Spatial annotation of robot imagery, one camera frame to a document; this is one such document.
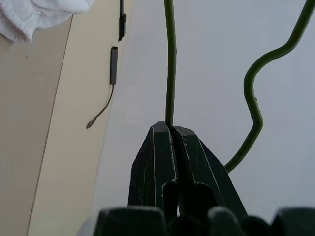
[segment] white wall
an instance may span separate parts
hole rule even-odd
[[[289,38],[304,1],[176,0],[174,124],[193,129],[225,164],[252,121],[243,96],[251,64]],[[115,86],[94,212],[127,204],[131,164],[149,127],[164,119],[167,40],[162,0],[135,0]],[[315,16],[297,48],[256,77],[264,127],[230,174],[249,214],[315,206]]]

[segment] white cloth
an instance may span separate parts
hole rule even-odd
[[[94,0],[0,0],[0,34],[31,42],[35,29],[57,25],[73,13],[87,11]]]

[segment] cable plug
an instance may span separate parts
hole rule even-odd
[[[88,124],[87,124],[87,129],[89,129],[93,124],[94,122],[96,121],[96,118],[92,119]]]

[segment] beige wall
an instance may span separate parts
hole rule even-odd
[[[131,6],[125,1],[127,22]],[[118,43],[119,12],[120,1],[96,0],[73,17],[29,236],[74,236],[90,214],[109,109],[86,125],[109,97],[112,46],[121,59],[126,38]]]
[[[25,236],[70,21],[31,44],[0,36],[0,235]]]

